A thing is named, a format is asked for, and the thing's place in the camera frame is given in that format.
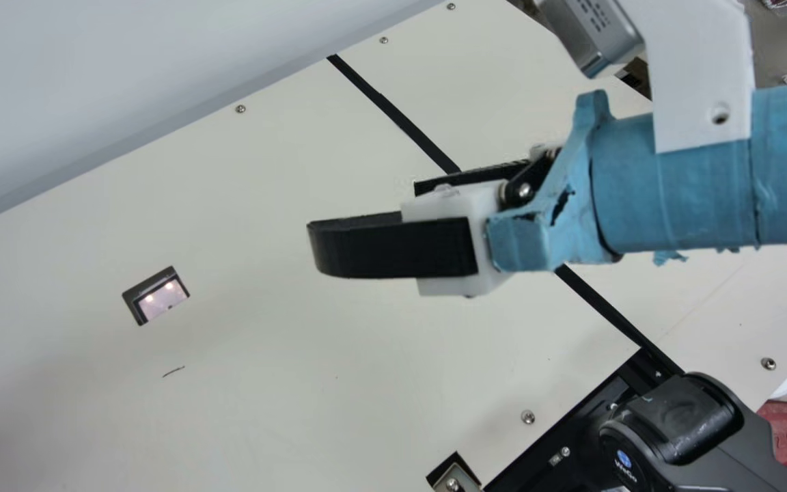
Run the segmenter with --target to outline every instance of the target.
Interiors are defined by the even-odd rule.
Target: metal bolt
[[[534,192],[534,188],[530,186],[530,183],[521,183],[521,186],[518,187],[518,198],[522,200],[527,200],[530,198],[530,193]]]
[[[529,410],[522,411],[521,412],[521,422],[524,422],[525,424],[528,424],[528,426],[530,426],[530,424],[533,424],[534,422],[536,422],[536,416],[534,415],[534,412],[533,411],[529,411]]]
[[[445,483],[445,489],[449,492],[459,492],[460,483],[457,482],[456,478],[447,479],[447,482]]]

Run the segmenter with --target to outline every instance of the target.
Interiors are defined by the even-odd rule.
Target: screw hole
[[[711,118],[713,124],[722,125],[730,120],[730,109],[727,104],[719,104],[713,109]]]

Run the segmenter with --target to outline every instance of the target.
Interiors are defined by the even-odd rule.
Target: robotic arm
[[[415,183],[400,212],[310,223],[318,270],[414,277],[422,295],[472,297],[565,262],[787,244],[787,87],[755,90],[739,4],[547,0],[540,9],[590,77],[645,46],[654,114],[616,120],[605,93],[582,94],[562,146]],[[657,386],[641,384],[611,378],[534,444],[569,456],[560,434],[582,439],[568,478],[536,478],[544,461],[528,450],[505,474],[531,478],[497,477],[486,490],[787,492],[769,425],[721,383],[674,368]]]
[[[402,223],[385,215],[309,224],[319,270],[417,277],[422,295],[477,296],[514,272],[565,262],[787,243],[787,87],[754,90],[737,3],[540,8],[588,75],[646,43],[654,114],[616,120],[604,93],[584,94],[562,147],[433,180],[431,190],[419,183],[427,193],[402,205]]]

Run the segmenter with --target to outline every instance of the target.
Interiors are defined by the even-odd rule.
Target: black mark
[[[171,374],[171,373],[173,373],[173,372],[177,372],[177,371],[179,371],[179,370],[183,370],[183,368],[185,368],[185,367],[187,367],[187,366],[181,366],[181,367],[179,367],[179,368],[173,368],[173,370],[171,370],[171,371],[169,371],[169,372],[167,372],[167,373],[163,374],[163,377],[169,376],[169,374]]]
[[[563,193],[560,194],[558,197],[558,202],[555,205],[555,209],[552,210],[552,227],[555,227],[555,221],[557,221],[558,215],[563,212],[563,208],[566,206],[566,202],[569,200],[569,195],[575,194],[574,191],[566,188]]]

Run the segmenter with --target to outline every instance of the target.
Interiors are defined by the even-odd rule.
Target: black device
[[[657,366],[640,351],[484,491],[787,492],[766,420],[712,377]]]

